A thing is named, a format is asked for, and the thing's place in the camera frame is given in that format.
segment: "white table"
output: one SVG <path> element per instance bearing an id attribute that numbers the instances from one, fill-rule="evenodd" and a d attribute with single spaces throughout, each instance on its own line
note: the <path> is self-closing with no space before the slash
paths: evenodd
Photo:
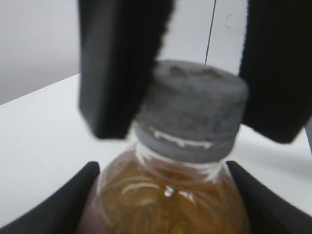
<path id="1" fill-rule="evenodd" d="M 45 200 L 88 161 L 105 167 L 133 139 L 102 141 L 78 111 L 79 75 L 0 106 L 0 227 Z M 231 157 L 312 215 L 312 156 L 303 131 L 279 145 L 247 127 Z"/>

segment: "bottle neck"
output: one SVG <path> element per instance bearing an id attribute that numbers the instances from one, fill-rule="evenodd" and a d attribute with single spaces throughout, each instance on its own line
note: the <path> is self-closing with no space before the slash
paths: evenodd
<path id="1" fill-rule="evenodd" d="M 137 143 L 135 151 L 139 162 L 145 170 L 173 183 L 186 185 L 209 181 L 215 182 L 223 168 L 221 161 L 210 163 L 175 161 L 149 149 L 141 142 Z"/>

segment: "amber liquid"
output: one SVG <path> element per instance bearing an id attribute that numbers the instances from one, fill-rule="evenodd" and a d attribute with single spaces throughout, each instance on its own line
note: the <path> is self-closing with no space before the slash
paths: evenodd
<path id="1" fill-rule="evenodd" d="M 107 234 L 247 234 L 248 219 L 226 170 L 190 183 L 183 172 L 147 170 L 134 151 L 103 172 L 98 203 Z"/>

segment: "gray bottle cap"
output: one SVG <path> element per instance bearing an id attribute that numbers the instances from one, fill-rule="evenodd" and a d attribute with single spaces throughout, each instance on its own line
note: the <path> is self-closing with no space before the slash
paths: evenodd
<path id="1" fill-rule="evenodd" d="M 248 88 L 213 67 L 161 61 L 135 121 L 140 141 L 173 160 L 219 161 L 232 150 Z"/>

